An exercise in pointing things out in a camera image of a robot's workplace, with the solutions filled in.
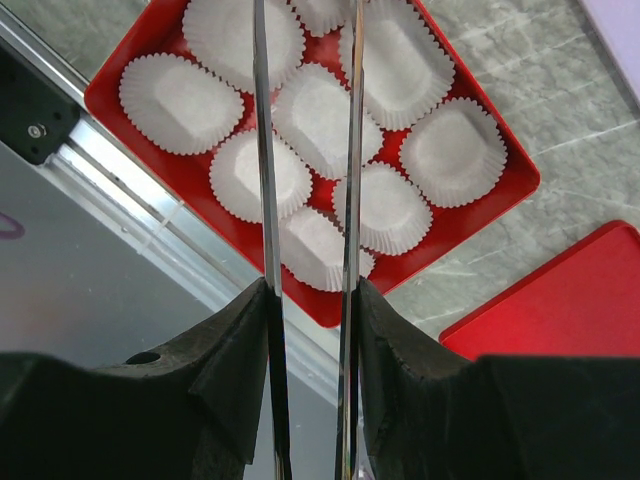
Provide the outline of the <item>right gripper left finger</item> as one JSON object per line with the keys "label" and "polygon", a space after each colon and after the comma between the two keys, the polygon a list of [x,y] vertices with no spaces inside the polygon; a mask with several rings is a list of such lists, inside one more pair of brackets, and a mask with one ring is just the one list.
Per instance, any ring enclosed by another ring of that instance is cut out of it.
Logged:
{"label": "right gripper left finger", "polygon": [[275,295],[254,281],[220,311],[123,364],[1,357],[5,479],[240,479],[272,396],[275,475],[292,475]]}

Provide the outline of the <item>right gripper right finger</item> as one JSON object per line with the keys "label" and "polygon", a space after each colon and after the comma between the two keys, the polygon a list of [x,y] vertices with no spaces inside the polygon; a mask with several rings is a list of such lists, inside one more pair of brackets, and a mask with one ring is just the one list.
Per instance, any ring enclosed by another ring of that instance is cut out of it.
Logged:
{"label": "right gripper right finger", "polygon": [[379,479],[635,479],[635,358],[467,360],[359,285],[366,450]]}

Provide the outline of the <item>metal tongs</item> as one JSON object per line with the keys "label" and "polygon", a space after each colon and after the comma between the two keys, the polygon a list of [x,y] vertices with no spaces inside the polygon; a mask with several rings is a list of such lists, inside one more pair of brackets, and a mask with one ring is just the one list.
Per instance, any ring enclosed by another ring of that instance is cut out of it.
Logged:
{"label": "metal tongs", "polygon": [[[358,456],[360,205],[365,79],[363,67],[365,43],[364,3],[362,1],[353,1],[351,9],[353,41],[335,455],[335,477],[337,479],[355,479],[357,477]],[[277,479],[290,479],[292,477],[292,469],[282,307],[281,255],[272,139],[265,3],[263,1],[255,1],[253,3],[253,74],[262,207],[275,477]]]}

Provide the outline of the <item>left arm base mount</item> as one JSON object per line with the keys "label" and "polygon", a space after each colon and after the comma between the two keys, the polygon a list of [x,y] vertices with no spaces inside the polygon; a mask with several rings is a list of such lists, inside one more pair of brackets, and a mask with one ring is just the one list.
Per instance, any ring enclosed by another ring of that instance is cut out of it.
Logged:
{"label": "left arm base mount", "polygon": [[80,107],[18,53],[1,45],[1,141],[41,165],[66,140]]}

